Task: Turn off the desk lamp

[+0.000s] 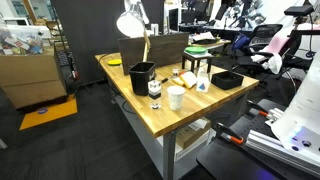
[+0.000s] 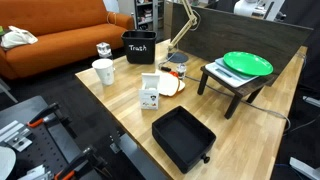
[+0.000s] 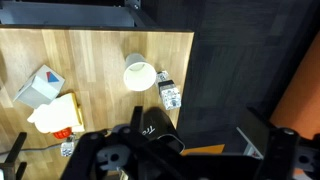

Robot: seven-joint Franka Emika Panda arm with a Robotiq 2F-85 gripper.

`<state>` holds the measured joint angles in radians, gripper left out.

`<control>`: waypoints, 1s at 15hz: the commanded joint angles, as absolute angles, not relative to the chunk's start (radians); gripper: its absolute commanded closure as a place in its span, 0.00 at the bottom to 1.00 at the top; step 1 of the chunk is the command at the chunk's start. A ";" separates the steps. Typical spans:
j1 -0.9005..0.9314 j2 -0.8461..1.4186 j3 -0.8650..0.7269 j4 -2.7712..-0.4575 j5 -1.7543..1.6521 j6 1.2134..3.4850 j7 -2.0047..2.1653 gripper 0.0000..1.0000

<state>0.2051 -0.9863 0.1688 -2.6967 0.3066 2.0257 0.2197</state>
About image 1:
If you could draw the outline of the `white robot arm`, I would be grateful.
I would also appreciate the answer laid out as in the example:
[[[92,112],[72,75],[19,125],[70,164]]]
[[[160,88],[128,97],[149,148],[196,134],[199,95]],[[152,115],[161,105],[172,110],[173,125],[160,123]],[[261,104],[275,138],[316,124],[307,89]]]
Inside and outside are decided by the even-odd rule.
[[[320,54],[283,115],[271,125],[273,134],[296,157],[320,164]]]

